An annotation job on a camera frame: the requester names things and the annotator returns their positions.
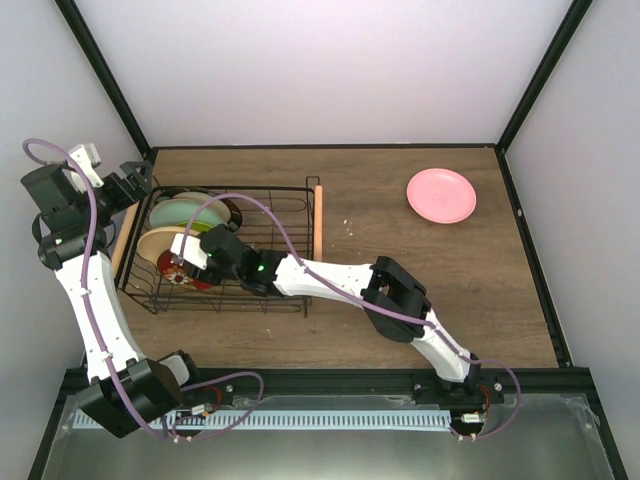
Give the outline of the lime green plate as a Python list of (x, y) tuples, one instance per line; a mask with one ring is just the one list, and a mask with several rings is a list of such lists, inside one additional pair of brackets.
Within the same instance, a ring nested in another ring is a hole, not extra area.
[(195, 221), (190, 227), (190, 230), (192, 232), (196, 232), (197, 234), (201, 234), (215, 228), (218, 225), (219, 225), (218, 222), (214, 222), (213, 224), (211, 224), (207, 222)]

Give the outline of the red floral plate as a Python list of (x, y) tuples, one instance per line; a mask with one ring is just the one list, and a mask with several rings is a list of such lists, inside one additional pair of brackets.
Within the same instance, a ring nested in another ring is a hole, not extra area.
[(198, 270), (184, 262), (178, 264), (174, 261), (174, 254), (165, 250), (157, 259), (156, 267), (161, 276), (169, 282), (171, 286), (182, 287), (187, 290), (209, 290), (217, 286), (202, 280), (198, 276)]

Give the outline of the cream yellow plastic plate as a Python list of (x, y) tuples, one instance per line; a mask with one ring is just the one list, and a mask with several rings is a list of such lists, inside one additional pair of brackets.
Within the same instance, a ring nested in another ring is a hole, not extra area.
[(137, 243), (137, 254), (151, 265), (156, 265), (158, 258), (167, 251), (177, 234), (184, 228), (169, 226), (159, 227), (144, 233)]

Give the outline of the pink plastic plate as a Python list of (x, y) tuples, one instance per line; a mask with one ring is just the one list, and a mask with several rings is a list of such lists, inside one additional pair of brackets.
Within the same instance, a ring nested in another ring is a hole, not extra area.
[(444, 168), (416, 173), (408, 182), (406, 196), (422, 218), (438, 224), (455, 224), (470, 217), (477, 205), (474, 187), (461, 174)]

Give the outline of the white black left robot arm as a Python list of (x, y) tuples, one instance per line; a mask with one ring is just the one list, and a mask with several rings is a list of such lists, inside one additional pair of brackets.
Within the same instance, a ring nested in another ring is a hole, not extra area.
[(50, 164), (21, 179), (40, 210), (32, 224), (38, 256), (63, 286), (84, 343), (89, 385), (78, 405), (117, 438), (196, 402), (205, 382), (182, 350), (147, 358), (126, 322), (105, 229), (150, 193), (151, 166), (125, 162), (121, 169), (122, 176), (84, 182), (70, 166)]

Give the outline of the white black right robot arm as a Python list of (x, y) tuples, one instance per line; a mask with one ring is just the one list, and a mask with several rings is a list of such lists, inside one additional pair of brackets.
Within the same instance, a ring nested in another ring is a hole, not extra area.
[(262, 297), (317, 297), (362, 309), (382, 337), (415, 348), (458, 403), (480, 390), (477, 357), (440, 323), (425, 287), (395, 260), (345, 265), (304, 260), (291, 252), (255, 250), (228, 227), (197, 237), (177, 234), (170, 251), (190, 275), (218, 284), (235, 280)]

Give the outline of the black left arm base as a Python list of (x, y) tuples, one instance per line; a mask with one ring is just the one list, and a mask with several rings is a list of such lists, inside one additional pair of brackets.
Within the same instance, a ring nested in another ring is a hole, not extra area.
[(184, 424), (201, 425), (205, 420), (218, 412), (227, 400), (231, 398), (232, 390), (228, 390), (223, 383), (208, 384), (185, 393), (186, 403), (179, 407), (169, 420), (173, 425), (176, 421), (186, 418)]

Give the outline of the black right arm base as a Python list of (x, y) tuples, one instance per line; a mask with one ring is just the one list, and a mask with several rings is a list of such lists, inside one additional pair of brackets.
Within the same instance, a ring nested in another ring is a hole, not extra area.
[(463, 437), (489, 433), (492, 427), (491, 409), (504, 404), (504, 395), (491, 384), (491, 378), (480, 375), (476, 384), (468, 386), (439, 378), (434, 370), (419, 371), (412, 376), (412, 399), (417, 405), (437, 406), (450, 412), (450, 428)]

